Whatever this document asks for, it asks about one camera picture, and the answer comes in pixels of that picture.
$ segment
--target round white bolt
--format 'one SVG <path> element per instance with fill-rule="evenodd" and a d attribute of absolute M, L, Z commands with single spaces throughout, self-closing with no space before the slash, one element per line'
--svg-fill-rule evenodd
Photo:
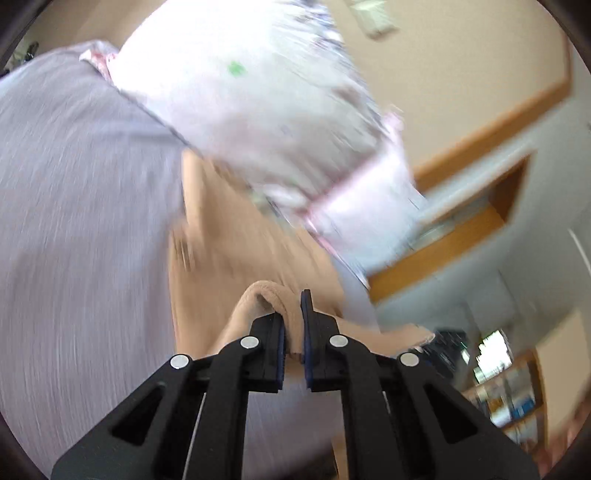
<path fill-rule="evenodd" d="M 240 345 L 244 348 L 254 348 L 259 344 L 258 338 L 253 336 L 244 337 L 240 340 Z"/>
<path fill-rule="evenodd" d="M 407 367 L 416 367 L 418 365 L 418 357 L 414 353 L 403 353 L 400 355 L 400 363 Z"/>
<path fill-rule="evenodd" d="M 176 368 L 185 368 L 189 364 L 189 357 L 187 355 L 175 355 L 170 359 L 170 366 Z"/>
<path fill-rule="evenodd" d="M 347 343 L 349 343 L 347 337 L 343 335 L 333 335 L 332 337 L 330 337 L 329 342 L 332 346 L 335 346 L 337 348 L 344 347 L 347 345 Z"/>

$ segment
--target tan towel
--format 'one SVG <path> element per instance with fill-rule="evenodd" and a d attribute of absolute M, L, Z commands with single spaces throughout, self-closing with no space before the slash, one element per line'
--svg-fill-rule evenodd
<path fill-rule="evenodd" d="M 300 354 L 300 293 L 309 288 L 316 310 L 340 317 L 338 274 L 306 231 L 286 231 L 265 218 L 239 185 L 195 153 L 183 153 L 187 219 L 173 229 L 169 252 L 177 351 L 193 358 L 217 353 L 246 335 L 255 318 L 275 310 L 285 321 L 288 350 Z M 414 325 L 380 334 L 337 321 L 341 333 L 383 355 L 432 336 Z"/>

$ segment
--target triangular cutout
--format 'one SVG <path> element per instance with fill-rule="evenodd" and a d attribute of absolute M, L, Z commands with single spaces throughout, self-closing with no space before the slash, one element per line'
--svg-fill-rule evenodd
<path fill-rule="evenodd" d="M 457 443 L 476 434 L 476 426 L 435 386 L 426 385 L 425 393 L 447 443 Z"/>
<path fill-rule="evenodd" d="M 163 397 L 164 387 L 158 386 L 153 389 L 113 428 L 113 436 L 132 445 L 142 445 Z"/>

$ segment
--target white pillow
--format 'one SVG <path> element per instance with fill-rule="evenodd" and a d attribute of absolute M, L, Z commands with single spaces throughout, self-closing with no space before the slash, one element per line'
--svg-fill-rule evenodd
<path fill-rule="evenodd" d="M 114 84 L 254 188 L 305 207 L 382 129 L 328 10 L 303 0 L 168 0 L 109 63 Z"/>

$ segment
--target gray bed sheet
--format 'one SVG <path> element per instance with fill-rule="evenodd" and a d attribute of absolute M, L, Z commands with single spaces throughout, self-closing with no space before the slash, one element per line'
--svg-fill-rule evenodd
<path fill-rule="evenodd" d="M 166 250 L 185 145 L 78 60 L 90 46 L 113 48 L 52 51 L 0 81 L 0 411 L 46 475 L 174 353 Z M 345 316 L 377 328 L 337 269 Z M 243 477 L 317 454 L 339 410 L 303 382 L 251 395 Z"/>

